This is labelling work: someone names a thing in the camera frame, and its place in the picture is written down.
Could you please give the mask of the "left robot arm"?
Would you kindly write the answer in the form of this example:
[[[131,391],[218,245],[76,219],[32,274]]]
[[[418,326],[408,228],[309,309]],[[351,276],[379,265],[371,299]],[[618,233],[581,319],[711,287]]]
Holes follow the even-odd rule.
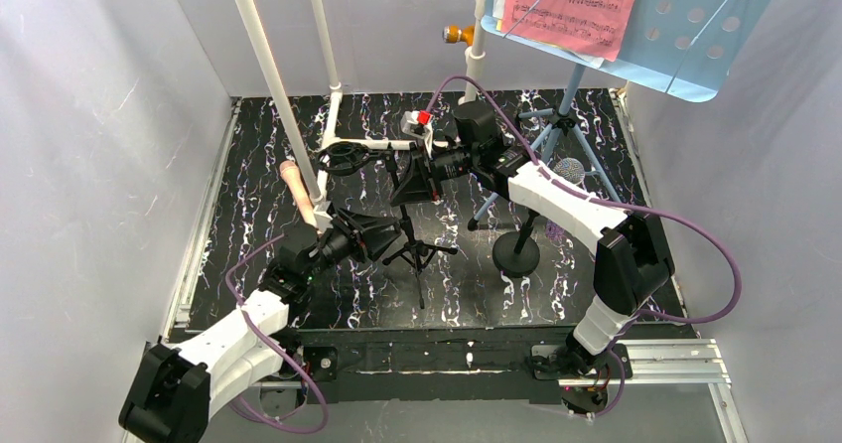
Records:
[[[156,344],[143,355],[118,416],[141,442],[198,442],[209,422],[252,384],[283,367],[297,373],[309,395],[327,401],[313,378],[274,340],[306,310],[315,278],[345,259],[377,260],[401,235],[395,218],[349,210],[330,212],[327,230],[299,223],[269,240],[273,258],[257,288],[244,297],[225,274],[236,307],[199,335],[170,347]]]

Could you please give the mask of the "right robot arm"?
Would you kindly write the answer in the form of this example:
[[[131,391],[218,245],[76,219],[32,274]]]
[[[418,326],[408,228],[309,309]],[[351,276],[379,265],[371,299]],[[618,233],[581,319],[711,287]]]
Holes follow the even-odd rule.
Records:
[[[554,358],[535,363],[562,375],[602,367],[622,329],[674,273],[661,219],[652,212],[626,211],[618,203],[601,206],[546,165],[533,162],[528,145],[505,141],[501,116],[486,102],[460,104],[453,118],[458,137],[439,147],[433,142],[431,113],[403,114],[401,129],[415,141],[391,205],[437,201],[444,181],[472,174],[484,188],[573,234],[595,257],[595,296]]]

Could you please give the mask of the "pink microphone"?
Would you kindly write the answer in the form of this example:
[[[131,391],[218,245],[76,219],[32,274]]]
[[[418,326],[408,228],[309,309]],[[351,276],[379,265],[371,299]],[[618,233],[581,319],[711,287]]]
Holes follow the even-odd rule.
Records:
[[[287,185],[293,202],[304,223],[315,228],[317,233],[322,233],[316,220],[313,203],[297,164],[291,160],[283,161],[279,166],[279,174]]]

